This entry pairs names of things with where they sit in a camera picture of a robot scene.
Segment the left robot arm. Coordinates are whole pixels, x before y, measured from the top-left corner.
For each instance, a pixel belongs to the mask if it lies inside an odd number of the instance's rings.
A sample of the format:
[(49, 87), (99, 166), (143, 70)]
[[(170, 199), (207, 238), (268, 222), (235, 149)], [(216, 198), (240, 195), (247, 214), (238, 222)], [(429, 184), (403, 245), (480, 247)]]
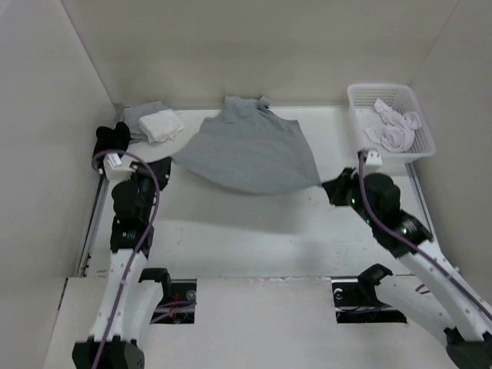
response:
[(111, 192), (110, 268), (95, 322), (85, 341), (75, 343), (77, 368), (143, 368), (142, 340), (157, 306), (172, 298), (164, 268), (148, 268), (160, 193), (168, 184), (171, 158), (134, 160), (129, 179)]

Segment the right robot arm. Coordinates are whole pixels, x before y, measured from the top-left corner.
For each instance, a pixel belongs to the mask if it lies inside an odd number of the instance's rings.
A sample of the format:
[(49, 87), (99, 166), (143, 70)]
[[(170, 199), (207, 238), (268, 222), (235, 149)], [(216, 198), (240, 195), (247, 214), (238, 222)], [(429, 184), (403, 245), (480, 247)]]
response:
[(352, 208), (371, 228), (376, 242), (420, 279), (428, 290), (397, 281), (374, 264), (357, 277), (357, 295), (365, 304), (389, 304), (406, 314), (443, 345), (458, 368), (491, 366), (491, 307), (472, 291), (443, 255), (428, 229), (401, 208), (401, 190), (381, 173), (361, 177), (345, 168), (322, 183), (330, 203)]

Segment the folded white tank top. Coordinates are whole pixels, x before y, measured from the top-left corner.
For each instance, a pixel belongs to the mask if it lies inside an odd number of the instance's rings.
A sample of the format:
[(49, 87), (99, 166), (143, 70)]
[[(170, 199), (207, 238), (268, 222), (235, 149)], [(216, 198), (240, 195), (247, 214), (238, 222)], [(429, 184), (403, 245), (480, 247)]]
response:
[(138, 123), (149, 143), (174, 140), (185, 129), (184, 122), (171, 109), (143, 116), (138, 119)]

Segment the folded light grey tank top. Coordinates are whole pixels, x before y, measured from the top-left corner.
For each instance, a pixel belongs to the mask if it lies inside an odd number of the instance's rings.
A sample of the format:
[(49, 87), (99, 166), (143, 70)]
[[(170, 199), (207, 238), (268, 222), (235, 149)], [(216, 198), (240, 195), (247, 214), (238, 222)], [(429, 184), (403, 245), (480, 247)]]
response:
[(167, 107), (161, 101), (149, 102), (143, 105), (124, 108), (122, 121), (128, 126), (130, 131), (130, 143), (147, 141), (147, 135), (143, 133), (139, 126), (139, 119), (159, 111), (166, 110)]

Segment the black tank top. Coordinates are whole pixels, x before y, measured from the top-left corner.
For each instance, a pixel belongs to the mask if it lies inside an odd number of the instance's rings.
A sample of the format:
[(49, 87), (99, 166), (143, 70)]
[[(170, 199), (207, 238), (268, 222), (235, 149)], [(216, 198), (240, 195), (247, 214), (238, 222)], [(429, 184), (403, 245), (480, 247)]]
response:
[(131, 140), (129, 127), (120, 121), (114, 128), (99, 126), (96, 131), (96, 143), (92, 157), (107, 150), (126, 151)]

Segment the pale pink tank top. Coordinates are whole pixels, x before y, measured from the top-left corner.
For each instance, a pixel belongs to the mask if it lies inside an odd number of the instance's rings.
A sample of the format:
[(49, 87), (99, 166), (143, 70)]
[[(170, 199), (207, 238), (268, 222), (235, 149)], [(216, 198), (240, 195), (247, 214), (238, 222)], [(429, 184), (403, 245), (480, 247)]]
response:
[(368, 138), (389, 152), (408, 151), (415, 139), (415, 132), (422, 126), (420, 116), (415, 111), (398, 113), (382, 100), (377, 99), (374, 110), (382, 124), (365, 129)]

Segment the white plastic basket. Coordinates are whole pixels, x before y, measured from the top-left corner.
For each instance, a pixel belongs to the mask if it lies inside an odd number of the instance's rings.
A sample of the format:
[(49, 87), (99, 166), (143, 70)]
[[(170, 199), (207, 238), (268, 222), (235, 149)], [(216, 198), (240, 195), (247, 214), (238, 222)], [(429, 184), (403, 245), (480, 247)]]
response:
[(354, 84), (347, 88), (356, 148), (375, 149), (385, 164), (406, 164), (436, 153), (413, 90), (406, 85)]

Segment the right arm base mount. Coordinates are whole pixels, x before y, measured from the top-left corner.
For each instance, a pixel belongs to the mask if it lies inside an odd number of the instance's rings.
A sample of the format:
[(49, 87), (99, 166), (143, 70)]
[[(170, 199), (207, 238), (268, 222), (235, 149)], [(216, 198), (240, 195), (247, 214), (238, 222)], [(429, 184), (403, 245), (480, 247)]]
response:
[(407, 317), (362, 291), (357, 279), (331, 281), (335, 319), (339, 324), (406, 324)]

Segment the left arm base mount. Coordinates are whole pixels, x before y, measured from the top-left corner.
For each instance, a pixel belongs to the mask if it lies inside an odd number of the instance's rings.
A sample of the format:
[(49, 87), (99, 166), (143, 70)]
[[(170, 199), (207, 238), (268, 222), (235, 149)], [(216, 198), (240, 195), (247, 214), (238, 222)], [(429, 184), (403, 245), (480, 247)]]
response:
[(197, 280), (172, 280), (171, 289), (155, 308), (152, 324), (193, 324), (197, 299)]

